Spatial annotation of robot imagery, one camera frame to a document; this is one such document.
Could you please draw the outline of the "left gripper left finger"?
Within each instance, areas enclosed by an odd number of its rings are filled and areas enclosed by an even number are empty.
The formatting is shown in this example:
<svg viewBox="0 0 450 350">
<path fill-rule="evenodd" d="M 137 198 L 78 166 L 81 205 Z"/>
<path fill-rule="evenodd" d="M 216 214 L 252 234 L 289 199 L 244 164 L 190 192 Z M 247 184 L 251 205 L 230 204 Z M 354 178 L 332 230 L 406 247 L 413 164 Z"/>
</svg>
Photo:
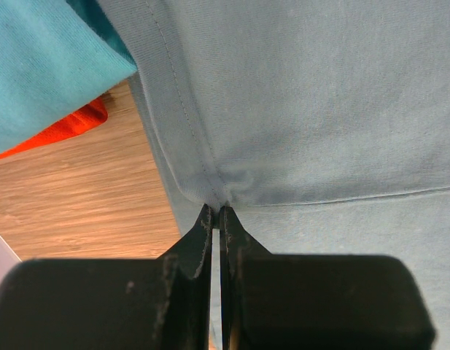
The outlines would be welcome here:
<svg viewBox="0 0 450 350">
<path fill-rule="evenodd" d="M 0 285 L 0 349 L 207 349 L 213 214 L 155 259 L 35 259 Z"/>
</svg>

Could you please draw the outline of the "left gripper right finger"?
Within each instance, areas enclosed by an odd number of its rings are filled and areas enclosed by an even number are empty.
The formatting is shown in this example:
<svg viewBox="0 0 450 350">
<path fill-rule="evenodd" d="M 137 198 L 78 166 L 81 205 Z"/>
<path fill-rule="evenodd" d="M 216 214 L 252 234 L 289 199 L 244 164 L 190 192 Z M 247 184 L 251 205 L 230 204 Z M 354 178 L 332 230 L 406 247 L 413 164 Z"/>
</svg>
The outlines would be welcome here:
<svg viewBox="0 0 450 350">
<path fill-rule="evenodd" d="M 431 349 L 409 269 L 386 255 L 274 254 L 220 210 L 224 349 Z"/>
</svg>

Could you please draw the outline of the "grey blue t shirt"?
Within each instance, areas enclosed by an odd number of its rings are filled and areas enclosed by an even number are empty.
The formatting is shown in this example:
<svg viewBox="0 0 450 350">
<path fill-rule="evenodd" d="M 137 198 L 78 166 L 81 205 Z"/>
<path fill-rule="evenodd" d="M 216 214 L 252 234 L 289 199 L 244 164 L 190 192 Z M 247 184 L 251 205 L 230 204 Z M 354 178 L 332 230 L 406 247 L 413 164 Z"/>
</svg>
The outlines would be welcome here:
<svg viewBox="0 0 450 350">
<path fill-rule="evenodd" d="M 182 233 L 388 254 L 450 349 L 450 1 L 102 1 Z"/>
</svg>

